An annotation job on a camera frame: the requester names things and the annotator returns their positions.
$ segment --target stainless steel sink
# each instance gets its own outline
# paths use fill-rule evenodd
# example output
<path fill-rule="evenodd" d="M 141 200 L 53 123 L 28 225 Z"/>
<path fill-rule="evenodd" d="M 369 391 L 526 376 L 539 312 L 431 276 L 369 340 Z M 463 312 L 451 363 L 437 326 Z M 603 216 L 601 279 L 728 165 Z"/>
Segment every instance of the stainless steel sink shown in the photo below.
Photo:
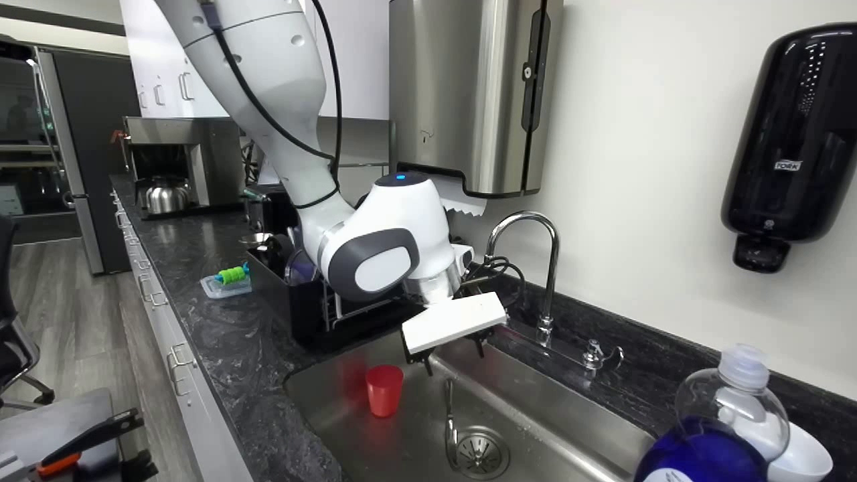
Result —
<path fill-rule="evenodd" d="M 368 410 L 365 368 L 373 363 L 405 368 L 403 407 L 390 421 Z M 475 343 L 453 343 L 428 363 L 435 375 L 405 363 L 400 334 L 388 334 L 291 375 L 287 389 L 346 480 L 632 480 L 653 445 L 649 431 L 494 344 L 480 359 Z M 444 380 L 453 380 L 453 421 L 469 437 L 463 453 L 499 445 L 494 458 L 461 470 L 444 453 Z"/>

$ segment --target gray granite countertop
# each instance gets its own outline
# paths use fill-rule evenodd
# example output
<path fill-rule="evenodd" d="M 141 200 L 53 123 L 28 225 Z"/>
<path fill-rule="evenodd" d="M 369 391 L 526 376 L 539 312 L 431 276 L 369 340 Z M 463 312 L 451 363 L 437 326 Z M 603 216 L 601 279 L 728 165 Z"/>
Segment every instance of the gray granite countertop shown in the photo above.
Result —
<path fill-rule="evenodd" d="M 255 480 L 342 480 L 337 459 L 303 426 L 291 407 L 283 376 L 320 362 L 289 334 L 287 312 L 274 312 L 257 295 L 210 299 L 199 279 L 218 268 L 246 260 L 241 210 L 188 213 L 141 221 L 124 177 L 113 178 L 131 225 L 148 252 L 178 319 L 202 362 L 215 398 L 232 431 L 232 439 Z M 518 319 L 535 319 L 542 292 L 526 287 L 512 295 L 512 283 L 496 287 Z M 567 344 L 578 336 L 597 336 L 605 348 L 625 344 L 626 362 L 613 375 L 583 380 L 563 359 L 544 359 L 518 336 L 504 331 L 494 343 L 535 368 L 583 391 L 650 433 L 673 422 L 673 394 L 677 382 L 719 362 L 715 351 L 653 331 L 629 319 L 593 304 L 557 299 L 557 340 Z M 857 405 L 775 375 L 772 389 L 784 401 L 790 417 L 810 429 L 836 458 L 831 480 L 857 480 Z"/>

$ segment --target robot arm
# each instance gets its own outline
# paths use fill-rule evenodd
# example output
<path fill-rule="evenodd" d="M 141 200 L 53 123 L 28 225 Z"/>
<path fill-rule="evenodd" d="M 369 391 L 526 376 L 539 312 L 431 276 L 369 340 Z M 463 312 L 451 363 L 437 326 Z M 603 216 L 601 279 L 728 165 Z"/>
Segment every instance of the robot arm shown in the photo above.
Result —
<path fill-rule="evenodd" d="M 322 59 L 297 0 L 159 0 L 191 60 L 262 148 L 261 178 L 279 178 L 297 205 L 303 243 L 324 281 L 369 299 L 403 281 L 447 299 L 453 245 L 428 178 L 385 177 L 353 210 L 320 156 Z"/>

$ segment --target black cable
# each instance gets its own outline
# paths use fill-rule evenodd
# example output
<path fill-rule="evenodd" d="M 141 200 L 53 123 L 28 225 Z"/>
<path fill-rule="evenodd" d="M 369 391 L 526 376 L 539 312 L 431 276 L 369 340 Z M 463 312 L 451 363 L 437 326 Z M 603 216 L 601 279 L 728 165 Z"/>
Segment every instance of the black cable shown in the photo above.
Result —
<path fill-rule="evenodd" d="M 291 143 L 297 143 L 301 149 L 311 152 L 311 156 L 320 156 L 320 157 L 328 157 L 330 160 L 330 173 L 332 173 L 332 182 L 336 188 L 330 193 L 324 193 L 322 198 L 317 200 L 307 200 L 307 202 L 297 202 L 295 209 L 311 209 L 311 205 L 320 205 L 324 202 L 328 198 L 332 198 L 336 193 L 341 193 L 341 152 L 342 152 L 342 87 L 341 87 L 341 67 L 337 67 L 337 54 L 336 54 L 336 46 L 332 46 L 332 35 L 330 35 L 330 24 L 328 24 L 328 12 L 322 7 L 320 0 L 313 0 L 313 7 L 320 11 L 320 18 L 322 18 L 322 30 L 324 30 L 324 39 L 328 39 L 328 54 L 332 59 L 332 75 L 336 75 L 336 102 L 337 102 L 337 137 L 336 137 L 336 152 L 322 152 L 305 142 L 301 142 L 297 137 L 291 137 L 267 109 L 266 103 L 255 95 L 255 91 L 250 87 L 228 39 L 226 39 L 226 32 L 222 32 L 222 24 L 220 24 L 220 12 L 218 12 L 218 6 L 212 0 L 202 0 L 202 7 L 203 7 L 203 16 L 206 16 L 206 24 L 212 26 L 212 35 L 231 67 L 231 71 L 236 75 L 243 95 L 250 99 L 250 103 L 274 125 L 274 130 L 279 130 L 281 137 L 287 137 Z"/>

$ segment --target faucet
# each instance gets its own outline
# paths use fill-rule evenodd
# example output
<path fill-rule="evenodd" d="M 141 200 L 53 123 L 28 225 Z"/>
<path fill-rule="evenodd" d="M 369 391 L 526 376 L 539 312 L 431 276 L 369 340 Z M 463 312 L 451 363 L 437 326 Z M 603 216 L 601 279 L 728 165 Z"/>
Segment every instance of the faucet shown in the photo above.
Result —
<path fill-rule="evenodd" d="M 551 331 L 555 331 L 555 295 L 557 295 L 557 263 L 561 263 L 561 229 L 555 228 L 551 218 L 546 218 L 544 213 L 539 210 L 518 210 L 518 213 L 510 213 L 507 218 L 502 218 L 494 229 L 491 229 L 491 239 L 487 239 L 487 256 L 496 252 L 504 229 L 510 225 L 518 225 L 522 218 L 534 218 L 539 225 L 546 228 L 546 233 L 551 236 L 551 260 L 550 260 L 550 271 L 546 271 L 546 295 L 544 295 L 544 311 L 539 316 L 539 326 L 535 326 L 535 343 L 542 348 L 550 348 L 551 344 Z"/>
<path fill-rule="evenodd" d="M 555 228 L 551 218 L 546 218 L 544 213 L 539 210 L 518 210 L 518 213 L 510 213 L 507 218 L 502 218 L 494 229 L 491 229 L 491 239 L 487 239 L 487 256 L 494 256 L 502 236 L 507 233 L 507 228 L 522 221 L 522 218 L 534 218 L 539 225 L 544 225 L 544 229 L 551 236 L 551 255 L 550 255 L 550 271 L 546 271 L 546 295 L 544 295 L 544 311 L 539 316 L 539 323 L 535 323 L 535 343 L 550 354 L 551 348 L 551 334 L 555 334 L 555 296 L 557 296 L 557 263 L 561 263 L 561 233 Z M 583 340 L 583 354 L 581 354 L 581 363 L 586 366 L 589 375 L 597 375 L 601 368 L 607 368 L 607 366 L 618 366 L 625 362 L 625 348 L 615 344 L 611 354 L 605 354 L 601 348 L 597 340 Z"/>

